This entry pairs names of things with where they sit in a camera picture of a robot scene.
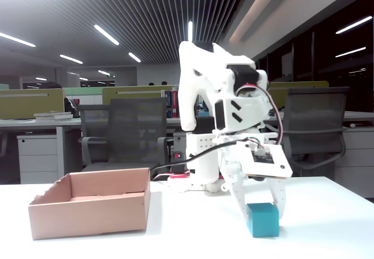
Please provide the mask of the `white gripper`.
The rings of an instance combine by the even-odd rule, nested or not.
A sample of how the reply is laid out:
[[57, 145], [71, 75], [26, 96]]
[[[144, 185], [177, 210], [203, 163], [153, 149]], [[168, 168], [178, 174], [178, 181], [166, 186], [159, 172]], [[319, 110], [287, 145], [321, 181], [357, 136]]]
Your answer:
[[219, 168], [225, 179], [226, 189], [235, 200], [245, 222], [248, 222], [243, 180], [250, 177], [265, 179], [269, 186], [273, 205], [283, 217], [286, 191], [281, 177], [281, 145], [277, 132], [260, 132], [250, 128], [241, 132], [215, 132], [218, 146]]

